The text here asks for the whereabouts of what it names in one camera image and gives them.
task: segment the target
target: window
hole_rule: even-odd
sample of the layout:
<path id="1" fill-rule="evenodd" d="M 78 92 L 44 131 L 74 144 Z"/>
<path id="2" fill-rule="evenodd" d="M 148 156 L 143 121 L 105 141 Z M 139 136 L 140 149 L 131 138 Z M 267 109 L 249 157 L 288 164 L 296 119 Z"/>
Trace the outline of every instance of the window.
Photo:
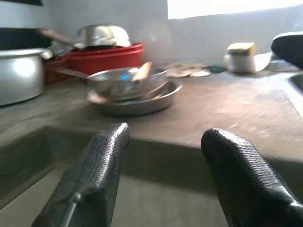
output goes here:
<path id="1" fill-rule="evenodd" d="M 168 18 L 239 13 L 303 4 L 303 0 L 168 0 Z"/>

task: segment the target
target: concrete countertop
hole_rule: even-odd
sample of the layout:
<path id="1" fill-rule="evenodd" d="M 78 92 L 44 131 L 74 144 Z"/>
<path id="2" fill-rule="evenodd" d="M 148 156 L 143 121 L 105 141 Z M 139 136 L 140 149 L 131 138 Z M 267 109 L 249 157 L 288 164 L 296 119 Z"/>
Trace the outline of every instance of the concrete countertop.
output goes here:
<path id="1" fill-rule="evenodd" d="M 266 157 L 303 162 L 303 119 L 281 91 L 279 75 L 183 78 L 174 104 L 140 117 L 103 116 L 86 100 L 89 87 L 77 80 L 53 84 L 32 100 L 1 108 L 5 146 L 44 126 L 98 132 L 127 122 L 132 136 L 199 147 L 203 132 L 217 127 L 250 141 Z"/>

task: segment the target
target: black object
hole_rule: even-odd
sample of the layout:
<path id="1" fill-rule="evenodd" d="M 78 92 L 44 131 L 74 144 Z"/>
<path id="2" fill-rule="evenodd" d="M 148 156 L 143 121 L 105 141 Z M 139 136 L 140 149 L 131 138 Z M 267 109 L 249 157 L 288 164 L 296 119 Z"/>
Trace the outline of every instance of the black object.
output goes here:
<path id="1" fill-rule="evenodd" d="M 230 227 L 302 227 L 303 206 L 246 140 L 207 130 L 201 148 Z"/>
<path id="2" fill-rule="evenodd" d="M 271 45 L 275 55 L 303 69 L 303 32 L 277 35 Z"/>
<path id="3" fill-rule="evenodd" d="M 109 227 L 119 185 L 120 153 L 130 132 L 113 124 L 95 136 L 66 170 L 32 227 Z"/>
<path id="4" fill-rule="evenodd" d="M 46 48 L 52 40 L 41 36 L 34 28 L 0 28 L 0 50 Z"/>
<path id="5" fill-rule="evenodd" d="M 11 2 L 17 2 L 17 3 L 24 3 L 24 4 L 42 6 L 41 0 L 4 0 L 4 1 L 11 1 Z"/>

